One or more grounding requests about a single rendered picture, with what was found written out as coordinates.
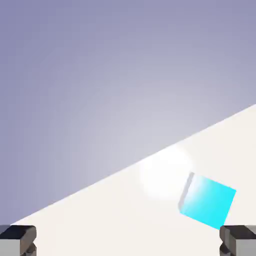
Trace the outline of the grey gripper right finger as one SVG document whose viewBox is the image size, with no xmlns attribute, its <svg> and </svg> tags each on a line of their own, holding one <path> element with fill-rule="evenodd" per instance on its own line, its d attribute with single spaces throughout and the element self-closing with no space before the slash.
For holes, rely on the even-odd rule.
<svg viewBox="0 0 256 256">
<path fill-rule="evenodd" d="M 256 225 L 223 225 L 220 256 L 256 256 Z"/>
</svg>

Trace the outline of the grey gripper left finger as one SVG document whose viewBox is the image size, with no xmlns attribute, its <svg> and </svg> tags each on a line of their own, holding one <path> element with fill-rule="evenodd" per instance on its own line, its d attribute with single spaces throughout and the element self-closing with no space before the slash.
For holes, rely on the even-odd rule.
<svg viewBox="0 0 256 256">
<path fill-rule="evenodd" d="M 34 225 L 0 225 L 0 256 L 37 256 Z"/>
</svg>

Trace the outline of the small cyan cube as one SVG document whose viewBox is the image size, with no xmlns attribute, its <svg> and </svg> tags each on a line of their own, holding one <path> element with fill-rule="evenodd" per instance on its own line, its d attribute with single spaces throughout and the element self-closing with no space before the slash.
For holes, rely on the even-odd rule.
<svg viewBox="0 0 256 256">
<path fill-rule="evenodd" d="M 236 190 L 190 172 L 178 202 L 179 212 L 219 230 L 225 224 Z"/>
</svg>

